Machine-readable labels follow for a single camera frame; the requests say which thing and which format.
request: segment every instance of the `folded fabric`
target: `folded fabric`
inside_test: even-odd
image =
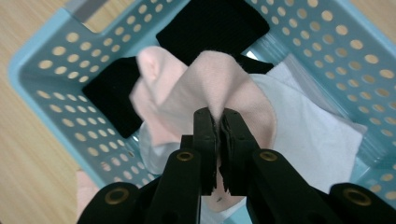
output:
[[[265,19],[243,0],[191,0],[156,37],[190,65],[204,50],[240,55],[268,31]]]
[[[285,156],[309,185],[324,192],[335,183],[349,181],[362,139],[353,126],[359,124],[328,113],[273,77],[250,76],[276,112],[274,150]]]
[[[82,89],[124,138],[131,136],[142,124],[129,100],[131,89],[139,77],[135,57],[121,58]]]
[[[276,134],[274,111],[232,56],[204,51],[186,68],[165,49],[150,47],[138,54],[137,61],[142,77],[134,86],[131,101],[147,125],[152,146],[141,146],[143,157],[159,156],[158,160],[166,160],[162,155],[144,151],[179,143],[182,134],[193,134],[193,113],[203,107],[209,108],[215,122],[219,121],[224,107],[238,111],[259,146],[272,147]],[[140,138],[145,139],[142,134],[145,132],[140,134]],[[157,164],[148,162],[147,165],[154,174],[163,171],[163,167],[157,167]],[[219,212],[238,203],[242,197],[232,197],[224,191],[219,170],[217,180],[218,187],[205,200],[209,208]]]

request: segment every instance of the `towel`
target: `towel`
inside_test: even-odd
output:
[[[167,158],[145,151],[179,143],[182,134],[193,134],[193,113],[203,107],[209,108],[215,122],[219,122],[225,107],[238,111],[259,146],[272,148],[276,134],[274,111],[232,56],[204,51],[183,71],[182,62],[165,49],[149,47],[137,55],[137,61],[141,78],[134,86],[131,101],[147,125],[147,131],[142,132],[140,138],[149,137],[151,147],[143,148],[141,145],[140,150],[152,173],[160,174],[163,167],[149,161],[166,161]],[[157,158],[145,158],[145,155]],[[243,197],[233,197],[224,192],[219,169],[217,180],[218,187],[211,196],[204,198],[210,209],[220,212],[240,202]]]

